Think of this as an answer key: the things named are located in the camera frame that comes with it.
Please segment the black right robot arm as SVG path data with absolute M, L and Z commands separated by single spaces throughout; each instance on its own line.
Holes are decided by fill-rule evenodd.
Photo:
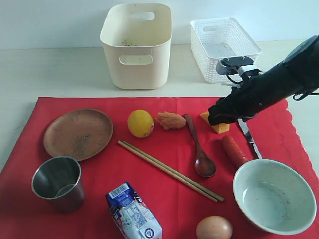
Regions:
M 314 35 L 298 45 L 283 61 L 266 72 L 248 56 L 218 61 L 219 75 L 239 75 L 231 93 L 208 109 L 210 125 L 247 121 L 262 110 L 289 96 L 302 100 L 319 88 L 319 37 Z

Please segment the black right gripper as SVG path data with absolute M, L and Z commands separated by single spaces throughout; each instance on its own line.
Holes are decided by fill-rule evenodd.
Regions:
M 253 118 L 260 111 L 293 95 L 297 78 L 283 64 L 244 83 L 226 98 L 208 108 L 210 125 L 233 123 L 238 118 Z

